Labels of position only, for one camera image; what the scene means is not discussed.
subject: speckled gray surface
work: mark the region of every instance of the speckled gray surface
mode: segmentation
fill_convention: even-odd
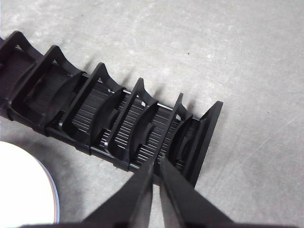
[[[238,222],[304,227],[304,1],[1,0],[1,35],[18,29],[42,53],[60,45],[75,66],[106,63],[167,105],[196,115],[224,102],[196,190]],[[1,120],[1,139],[53,175],[61,221],[80,221],[131,176]],[[154,186],[150,226],[163,227]]]

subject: black plastic part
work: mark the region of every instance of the black plastic part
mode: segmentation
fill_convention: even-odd
[[[147,228],[152,202],[153,159],[83,222],[24,228]],[[161,158],[161,206],[166,228],[292,228],[234,223],[199,195],[165,156]]]
[[[152,177],[153,160],[149,159],[115,195],[84,222],[147,228],[152,204]]]
[[[232,222],[223,212],[199,195],[163,158],[161,163],[161,206],[166,227],[196,227],[197,224]]]
[[[58,46],[40,54],[21,32],[0,46],[2,116],[124,170],[135,171],[152,158],[155,183],[166,156],[195,186],[222,102],[194,118],[182,105],[182,94],[171,109],[147,93],[142,78],[128,92],[103,63],[88,75]]]

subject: black plastic bracket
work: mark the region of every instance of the black plastic bracket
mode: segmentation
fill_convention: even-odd
[[[0,82],[2,116],[124,170],[151,158],[155,183],[165,156],[195,186],[222,107],[216,102],[195,118],[182,94],[169,108],[148,94],[142,78],[128,92],[103,63],[88,75],[58,46],[42,55],[19,31],[0,42]]]

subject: plastic rib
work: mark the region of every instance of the plastic rib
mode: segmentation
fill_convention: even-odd
[[[155,150],[155,154],[154,154],[154,157],[153,157],[155,164],[157,164],[157,162],[156,162],[157,161],[157,157],[159,156],[162,144],[163,144],[163,142],[164,142],[164,140],[166,138],[166,135],[167,135],[167,133],[169,131],[170,125],[171,125],[172,121],[174,120],[174,118],[175,118],[178,110],[180,109],[180,105],[181,105],[181,102],[182,102],[182,97],[183,97],[183,93],[180,93],[179,97],[176,100],[174,108],[173,108],[173,110],[172,110],[172,112],[171,112],[171,114],[170,114],[170,116],[168,118],[168,121],[166,122],[166,125],[165,125],[165,127],[163,129],[163,133],[161,134],[161,137],[160,137],[159,142],[158,142],[158,146],[157,146],[157,148]]]
[[[143,79],[139,78],[136,85],[134,86],[131,94],[128,97],[128,100],[126,101],[126,104],[124,106],[124,109],[120,112],[119,116],[117,117],[117,120],[111,129],[111,133],[107,139],[107,141],[104,144],[104,148],[108,153],[116,157],[117,159],[121,160],[122,162],[119,162],[121,167],[125,167],[128,169],[128,166],[130,164],[130,155],[124,148],[121,148],[117,145],[115,142],[115,137],[123,124],[124,119],[128,115],[128,112],[134,103],[136,97],[139,96],[148,106],[153,105],[157,102],[154,98],[152,98],[144,89]]]
[[[44,120],[43,125],[46,125],[49,123],[55,115],[59,112],[61,107],[65,104],[67,100],[62,99],[63,97],[69,97],[71,92],[76,87],[79,79],[80,74],[77,74],[71,78],[69,78],[62,86],[59,87],[59,89],[56,91],[55,95],[51,98],[51,101],[48,105],[47,111],[46,111],[46,117]]]
[[[143,136],[145,136],[144,132],[146,131],[148,124],[151,121],[153,115],[156,113],[157,109],[158,109],[157,101],[155,100],[152,105],[150,105],[142,112],[142,114],[139,116],[138,120],[136,121],[130,133],[129,142],[125,148],[125,150],[130,155],[130,160],[133,159],[140,142],[145,141],[142,140]]]
[[[97,109],[88,130],[90,146],[96,141],[101,130],[110,121],[108,117],[121,101],[122,94],[123,89],[121,88],[120,90],[117,90],[113,94],[109,95],[109,97]]]
[[[173,134],[172,140],[168,147],[168,153],[166,157],[172,164],[175,163],[175,159],[182,160],[182,153],[185,149],[186,144],[188,143],[189,139],[185,139],[188,126],[191,123],[192,114],[187,113],[187,116],[184,120],[180,122],[178,127],[175,129]]]
[[[195,153],[197,153],[197,151],[200,150],[201,145],[202,145],[202,140],[200,140],[201,135],[203,134],[203,130],[206,124],[206,119],[203,119],[199,122],[199,127],[197,130],[197,134],[192,142],[192,145],[189,149],[189,154],[187,156],[187,159],[185,161],[183,170],[182,170],[182,175],[186,178],[189,178],[188,174],[190,172],[190,169],[192,167],[192,162],[193,162],[193,157],[195,155]]]

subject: white disc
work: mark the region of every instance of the white disc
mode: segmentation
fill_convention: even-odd
[[[22,148],[0,141],[0,227],[58,220],[57,191],[46,168]]]

